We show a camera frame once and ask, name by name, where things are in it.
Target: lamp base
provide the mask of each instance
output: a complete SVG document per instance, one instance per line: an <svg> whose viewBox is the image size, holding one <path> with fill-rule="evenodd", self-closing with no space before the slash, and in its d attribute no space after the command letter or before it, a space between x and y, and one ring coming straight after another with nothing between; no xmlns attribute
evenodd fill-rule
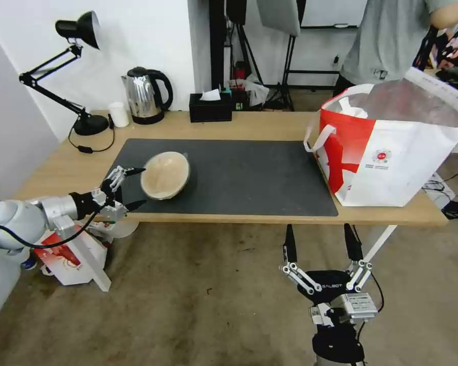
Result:
<svg viewBox="0 0 458 366"><path fill-rule="evenodd" d="M108 120L104 116L91 115L78 117L74 130L80 136L92 136L108 129Z"/></svg>

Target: red and white bag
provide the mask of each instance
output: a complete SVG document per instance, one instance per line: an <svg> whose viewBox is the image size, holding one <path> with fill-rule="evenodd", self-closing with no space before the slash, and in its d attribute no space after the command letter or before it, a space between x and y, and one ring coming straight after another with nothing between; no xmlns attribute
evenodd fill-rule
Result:
<svg viewBox="0 0 458 366"><path fill-rule="evenodd" d="M343 206L404 206L458 143L458 91L411 68L351 87L321 107L315 152Z"/></svg>

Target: lamp arm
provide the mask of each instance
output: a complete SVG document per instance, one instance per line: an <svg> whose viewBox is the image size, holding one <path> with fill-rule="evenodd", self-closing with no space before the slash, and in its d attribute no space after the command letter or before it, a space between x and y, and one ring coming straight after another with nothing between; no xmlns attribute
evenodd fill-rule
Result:
<svg viewBox="0 0 458 366"><path fill-rule="evenodd" d="M19 75L19 81L22 84L27 85L28 87L31 87L32 89L38 91L42 95L47 96L48 98L54 100L55 102L61 104L62 106L68 108L69 110L75 112L78 116L82 116L83 114L87 114L85 107L81 108L78 105L75 105L75 104L71 103L70 101L68 101L68 100L66 100L64 98L61 98L61 97L57 96L53 92L47 90L46 88L43 88L42 86L40 86L38 84L39 80L45 78L46 76L52 74L53 72L63 68L64 66L66 66L66 65L72 63L73 61L75 61L76 59L80 58L81 57L81 49L82 49L81 46L79 46L77 44L72 44L65 51L63 51L60 54L54 56L53 58L49 59L48 61L40 64L39 66L33 68L30 71L27 71L27 72L25 72L23 74L20 74ZM60 65L58 65L58 66L56 66L54 68L47 69L47 70L42 70L45 66L47 66L51 62L57 60L58 58L66 55L66 54L68 54L70 52L74 55L73 58L63 62L62 64L60 64Z"/></svg>

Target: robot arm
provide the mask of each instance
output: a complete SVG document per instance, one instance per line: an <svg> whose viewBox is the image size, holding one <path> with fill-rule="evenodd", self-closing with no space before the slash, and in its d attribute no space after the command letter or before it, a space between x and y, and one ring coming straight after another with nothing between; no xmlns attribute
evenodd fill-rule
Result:
<svg viewBox="0 0 458 366"><path fill-rule="evenodd" d="M297 285L297 290L312 301L312 322L317 333L312 347L317 366L344 364L362 366L364 351L355 330L358 321L368 321L377 310L368 293L360 293L371 276L371 264L363 261L361 243L350 225L345 225L348 257L352 263L347 271L314 270L304 272L297 262L297 249L291 225L283 244L283 258L287 262L282 272Z"/></svg>
<svg viewBox="0 0 458 366"><path fill-rule="evenodd" d="M124 179L142 171L144 171L142 168L124 169L118 166L99 188L84 194L70 193L63 197L47 197L28 202L15 200L0 202L0 249L13 252L21 251L24 246L50 248L72 240L73 237L70 237L50 246L35 245L47 229L59 230L56 221L61 217L81 220L86 215L93 215L81 231L86 229L98 213L109 220L117 221L128 211L138 208L145 202L143 200L123 205L115 200L116 192Z"/></svg>

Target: black desk lamp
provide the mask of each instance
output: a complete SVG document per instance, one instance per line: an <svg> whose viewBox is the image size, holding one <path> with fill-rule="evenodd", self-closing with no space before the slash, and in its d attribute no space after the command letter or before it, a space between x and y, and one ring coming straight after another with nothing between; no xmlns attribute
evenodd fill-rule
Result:
<svg viewBox="0 0 458 366"><path fill-rule="evenodd" d="M81 136L95 135L106 130L108 128L107 119L103 116L91 115L87 113L85 107L58 97L56 94L40 86L38 82L39 80L44 79L46 76L59 70L63 66L66 66L67 64L81 57L81 49L83 47L77 43L78 39L83 40L86 44L96 49L100 49L98 45L99 29L100 25L98 23L97 15L93 11L83 14L77 21L58 20L56 22L56 32L61 37L66 38L71 46L68 47L65 51L61 52L59 55L56 55L43 64L40 64L36 68L19 76L19 80L22 84L37 90L39 93L53 99L55 102L75 112L78 115L78 118L76 119L73 128L75 129L75 132ZM71 59L56 67L50 69L44 68L51 62L68 54L69 52L73 54Z"/></svg>

